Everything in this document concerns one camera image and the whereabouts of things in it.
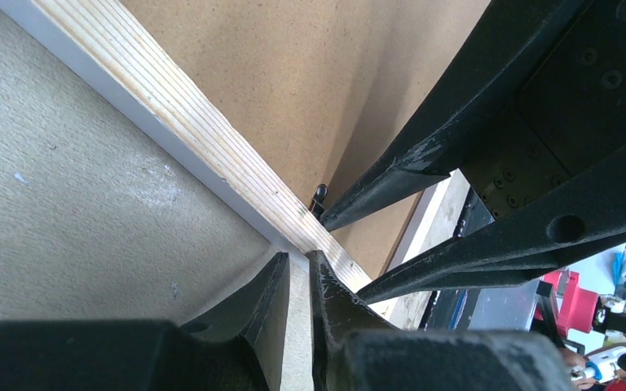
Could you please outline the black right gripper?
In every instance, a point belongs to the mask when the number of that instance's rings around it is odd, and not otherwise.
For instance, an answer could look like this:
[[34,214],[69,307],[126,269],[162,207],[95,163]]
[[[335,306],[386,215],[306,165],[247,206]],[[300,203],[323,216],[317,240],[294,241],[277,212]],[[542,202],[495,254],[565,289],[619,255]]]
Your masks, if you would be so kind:
[[320,223],[348,226],[464,164],[488,212],[506,218],[421,253],[358,297],[371,304],[428,290],[456,269],[465,278],[497,264],[547,273],[626,242],[624,145],[626,1],[492,1],[395,139]]

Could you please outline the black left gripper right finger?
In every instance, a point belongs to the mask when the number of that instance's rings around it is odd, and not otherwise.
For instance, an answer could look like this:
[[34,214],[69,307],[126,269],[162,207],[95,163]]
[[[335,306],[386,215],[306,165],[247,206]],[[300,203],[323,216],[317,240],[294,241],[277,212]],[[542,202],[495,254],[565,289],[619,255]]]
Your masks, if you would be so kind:
[[405,331],[308,254],[316,390],[572,390],[552,342],[521,331]]

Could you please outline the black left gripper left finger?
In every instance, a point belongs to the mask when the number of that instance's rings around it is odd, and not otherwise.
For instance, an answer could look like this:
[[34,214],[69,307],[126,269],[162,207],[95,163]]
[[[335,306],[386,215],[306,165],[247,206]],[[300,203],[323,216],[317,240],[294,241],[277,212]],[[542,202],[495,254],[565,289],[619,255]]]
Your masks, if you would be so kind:
[[195,319],[1,321],[0,390],[277,390],[289,255]]

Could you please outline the white wooden picture frame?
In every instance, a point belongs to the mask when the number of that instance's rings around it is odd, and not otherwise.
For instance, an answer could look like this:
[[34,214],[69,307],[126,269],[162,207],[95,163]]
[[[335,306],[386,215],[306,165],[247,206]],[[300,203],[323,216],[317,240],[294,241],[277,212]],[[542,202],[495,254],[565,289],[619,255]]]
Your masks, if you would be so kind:
[[0,10],[274,245],[323,250],[352,290],[385,271],[418,197],[327,232],[126,2],[0,1]]

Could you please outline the brown cardboard backing board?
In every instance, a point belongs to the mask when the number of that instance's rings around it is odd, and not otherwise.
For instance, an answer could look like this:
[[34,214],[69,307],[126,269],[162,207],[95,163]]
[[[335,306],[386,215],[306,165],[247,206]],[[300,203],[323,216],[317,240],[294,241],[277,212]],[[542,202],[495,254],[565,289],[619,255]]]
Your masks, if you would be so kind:
[[385,151],[484,1],[128,1],[126,8],[302,202]]

